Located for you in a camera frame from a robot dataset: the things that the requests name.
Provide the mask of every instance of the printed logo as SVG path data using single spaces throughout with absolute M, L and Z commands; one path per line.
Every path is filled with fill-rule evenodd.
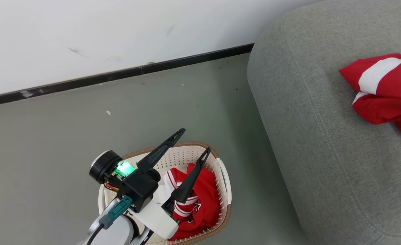
M 193 208 L 193 212 L 195 214 L 197 214 L 197 212 L 199 212 L 200 208 L 201 208 L 201 204 L 200 203 L 196 203 L 196 206 L 194 206 L 194 208 Z

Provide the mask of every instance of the gray sofa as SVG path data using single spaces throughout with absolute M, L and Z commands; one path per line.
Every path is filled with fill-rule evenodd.
M 389 53 L 401 53 L 401 0 L 297 9 L 251 53 L 249 84 L 313 244 L 401 245 L 401 133 L 360 118 L 338 72 Z

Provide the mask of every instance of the floor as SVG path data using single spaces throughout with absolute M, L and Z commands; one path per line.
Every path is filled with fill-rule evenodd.
M 96 156 L 179 128 L 224 161 L 232 215 L 199 244 L 309 244 L 246 79 L 249 54 L 0 105 L 0 245 L 76 244 L 98 215 Z

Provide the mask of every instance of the orange wire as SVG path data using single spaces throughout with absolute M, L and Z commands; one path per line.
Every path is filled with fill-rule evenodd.
M 110 185 L 110 183 L 108 183 L 108 181 L 105 181 L 105 184 L 106 184 L 110 189 L 112 189 L 113 191 L 118 191 L 118 188 L 116 188 L 116 187 Z

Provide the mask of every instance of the white wall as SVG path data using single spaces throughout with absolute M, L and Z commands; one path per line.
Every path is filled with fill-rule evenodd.
M 0 0 L 0 94 L 255 42 L 318 0 Z

